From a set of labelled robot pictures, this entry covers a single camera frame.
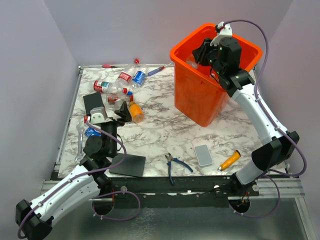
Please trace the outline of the red label water bottle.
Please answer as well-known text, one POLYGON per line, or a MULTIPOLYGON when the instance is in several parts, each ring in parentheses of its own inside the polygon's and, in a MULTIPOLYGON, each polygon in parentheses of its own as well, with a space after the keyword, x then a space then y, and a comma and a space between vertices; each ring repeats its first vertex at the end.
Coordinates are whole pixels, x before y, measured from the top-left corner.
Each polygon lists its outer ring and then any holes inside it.
POLYGON ((107 81, 101 81, 96 80, 92 83, 92 88, 96 92, 100 93, 106 93, 106 94, 127 94, 128 89, 125 87, 122 87, 119 84, 107 82, 107 81))

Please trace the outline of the clear crushed bottle left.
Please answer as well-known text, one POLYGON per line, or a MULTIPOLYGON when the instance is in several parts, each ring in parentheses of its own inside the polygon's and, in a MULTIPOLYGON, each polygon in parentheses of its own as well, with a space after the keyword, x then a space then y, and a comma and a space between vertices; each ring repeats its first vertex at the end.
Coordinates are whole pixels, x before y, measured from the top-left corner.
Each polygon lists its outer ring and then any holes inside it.
POLYGON ((185 62, 194 69, 198 69, 199 67, 199 64, 196 63, 196 60, 192 54, 187 57, 185 62))

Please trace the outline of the black foam pad front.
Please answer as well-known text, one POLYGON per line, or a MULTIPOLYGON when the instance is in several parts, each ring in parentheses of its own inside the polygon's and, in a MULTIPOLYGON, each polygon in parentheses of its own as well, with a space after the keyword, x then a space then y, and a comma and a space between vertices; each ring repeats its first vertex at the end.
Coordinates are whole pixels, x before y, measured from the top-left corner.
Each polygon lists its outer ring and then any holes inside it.
POLYGON ((128 154, 124 162, 109 170, 110 174, 142 178, 146 157, 128 154))

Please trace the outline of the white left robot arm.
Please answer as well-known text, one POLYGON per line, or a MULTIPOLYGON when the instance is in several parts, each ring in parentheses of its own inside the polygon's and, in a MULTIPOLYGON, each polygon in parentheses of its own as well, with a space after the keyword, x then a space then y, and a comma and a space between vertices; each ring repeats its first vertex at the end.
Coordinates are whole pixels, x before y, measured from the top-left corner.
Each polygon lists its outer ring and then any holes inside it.
POLYGON ((16 205, 15 221, 20 240, 43 240, 55 223, 82 202, 112 194, 112 181, 105 172, 115 167, 109 159, 118 155, 118 146, 125 149, 118 139, 117 128, 130 122, 132 117, 125 101, 115 111, 118 118, 103 115, 102 121, 97 121, 98 110, 97 107, 91 110, 85 124, 100 134, 87 138, 84 156, 78 165, 47 192, 31 201, 23 199, 16 205))

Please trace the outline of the black foam block left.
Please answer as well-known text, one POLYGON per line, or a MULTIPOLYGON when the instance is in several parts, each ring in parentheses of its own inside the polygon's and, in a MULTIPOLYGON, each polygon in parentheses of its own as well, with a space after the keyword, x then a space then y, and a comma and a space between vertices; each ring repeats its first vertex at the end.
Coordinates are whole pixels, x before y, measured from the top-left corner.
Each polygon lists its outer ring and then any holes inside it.
POLYGON ((91 115, 90 111, 94 108, 104 107, 100 92, 84 95, 83 102, 86 115, 91 115))

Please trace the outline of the small orange juice bottle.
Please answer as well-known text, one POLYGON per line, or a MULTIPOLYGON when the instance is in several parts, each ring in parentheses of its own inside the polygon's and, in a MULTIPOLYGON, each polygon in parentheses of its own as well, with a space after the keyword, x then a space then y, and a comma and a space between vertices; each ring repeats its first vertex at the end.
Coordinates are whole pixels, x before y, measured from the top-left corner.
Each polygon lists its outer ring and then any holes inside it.
POLYGON ((140 123, 144 120, 144 113, 142 109, 134 101, 129 103, 129 112, 133 122, 140 123))

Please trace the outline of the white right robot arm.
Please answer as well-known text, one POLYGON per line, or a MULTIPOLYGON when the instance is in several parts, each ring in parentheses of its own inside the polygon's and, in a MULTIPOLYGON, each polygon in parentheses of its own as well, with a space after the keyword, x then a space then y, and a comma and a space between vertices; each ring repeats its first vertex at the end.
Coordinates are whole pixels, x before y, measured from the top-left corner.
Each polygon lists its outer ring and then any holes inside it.
POLYGON ((254 79, 240 67, 242 47, 239 41, 234 37, 224 37, 217 45, 211 41, 205 38, 200 47, 192 51, 195 62, 215 72, 218 84, 242 106, 262 144, 251 153, 251 160, 230 178, 230 191, 240 196, 258 177, 288 159, 300 137, 277 120, 255 91, 254 79))

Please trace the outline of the red screwdriver at back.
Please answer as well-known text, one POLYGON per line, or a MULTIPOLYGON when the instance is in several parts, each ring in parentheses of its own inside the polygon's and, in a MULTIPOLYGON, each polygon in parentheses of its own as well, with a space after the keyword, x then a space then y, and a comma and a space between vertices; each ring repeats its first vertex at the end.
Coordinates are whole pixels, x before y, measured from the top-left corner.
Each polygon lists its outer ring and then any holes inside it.
POLYGON ((102 65, 102 68, 112 69, 112 68, 119 68, 119 66, 117 66, 117 65, 110 65, 110 64, 103 64, 103 65, 102 65))

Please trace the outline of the clear bottle blue label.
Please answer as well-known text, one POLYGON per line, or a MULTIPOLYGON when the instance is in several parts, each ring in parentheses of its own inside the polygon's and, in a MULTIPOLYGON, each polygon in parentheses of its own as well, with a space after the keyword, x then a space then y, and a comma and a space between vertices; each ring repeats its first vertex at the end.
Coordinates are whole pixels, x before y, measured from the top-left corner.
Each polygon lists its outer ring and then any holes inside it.
POLYGON ((133 76, 131 83, 130 83, 130 90, 132 93, 136 93, 140 90, 143 86, 146 78, 148 68, 145 66, 141 66, 135 75, 133 76))

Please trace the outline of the silver wrench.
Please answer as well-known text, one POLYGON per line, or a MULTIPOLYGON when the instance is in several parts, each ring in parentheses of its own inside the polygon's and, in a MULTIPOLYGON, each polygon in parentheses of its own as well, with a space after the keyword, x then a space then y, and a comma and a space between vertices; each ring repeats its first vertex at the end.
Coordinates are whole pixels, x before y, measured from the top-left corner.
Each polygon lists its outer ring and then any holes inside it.
POLYGON ((78 123, 76 126, 78 131, 78 143, 77 143, 77 154, 74 158, 76 163, 79 163, 83 159, 83 134, 84 134, 84 125, 78 123))

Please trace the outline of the red cap clear bottle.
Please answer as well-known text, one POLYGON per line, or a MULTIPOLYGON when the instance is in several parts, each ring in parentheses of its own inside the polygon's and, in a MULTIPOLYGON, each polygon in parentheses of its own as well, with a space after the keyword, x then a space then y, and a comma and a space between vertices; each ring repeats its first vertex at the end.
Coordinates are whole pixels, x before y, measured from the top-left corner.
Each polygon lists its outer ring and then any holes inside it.
POLYGON ((127 93, 110 93, 107 94, 106 100, 110 104, 114 104, 117 100, 123 100, 126 102, 131 102, 134 100, 134 96, 132 92, 127 93))

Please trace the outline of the grey metal tin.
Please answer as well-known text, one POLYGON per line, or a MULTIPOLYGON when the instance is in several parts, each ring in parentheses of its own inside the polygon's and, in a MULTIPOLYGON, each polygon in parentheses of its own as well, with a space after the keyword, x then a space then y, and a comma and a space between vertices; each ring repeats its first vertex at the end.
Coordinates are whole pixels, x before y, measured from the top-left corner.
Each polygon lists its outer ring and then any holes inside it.
POLYGON ((211 153, 206 144, 195 146, 194 151, 195 151, 198 164, 201 167, 209 166, 213 164, 211 153))

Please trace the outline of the orange plastic bin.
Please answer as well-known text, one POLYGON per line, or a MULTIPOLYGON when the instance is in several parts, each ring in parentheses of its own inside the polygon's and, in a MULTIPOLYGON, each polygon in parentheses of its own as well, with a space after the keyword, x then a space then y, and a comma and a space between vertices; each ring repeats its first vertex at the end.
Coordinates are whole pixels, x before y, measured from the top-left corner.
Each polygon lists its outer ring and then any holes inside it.
MULTIPOLYGON (((208 66, 192 68, 186 63, 192 51, 201 46, 205 38, 216 37, 216 26, 206 23, 198 27, 170 51, 174 62, 174 104, 183 114, 202 127, 208 126, 221 112, 229 99, 227 92, 219 85, 214 71, 208 66)), ((262 56, 262 49, 244 38, 232 34, 242 48, 240 68, 248 73, 262 56)))

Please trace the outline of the orange utility knife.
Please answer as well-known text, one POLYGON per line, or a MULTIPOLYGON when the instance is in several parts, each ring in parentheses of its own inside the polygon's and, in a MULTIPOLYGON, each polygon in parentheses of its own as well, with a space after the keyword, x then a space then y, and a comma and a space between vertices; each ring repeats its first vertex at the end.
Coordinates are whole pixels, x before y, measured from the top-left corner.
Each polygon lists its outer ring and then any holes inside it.
POLYGON ((222 172, 226 170, 228 167, 230 167, 233 163, 235 163, 239 158, 241 157, 241 154, 238 150, 235 150, 233 155, 230 156, 225 162, 223 162, 219 167, 218 171, 222 172))

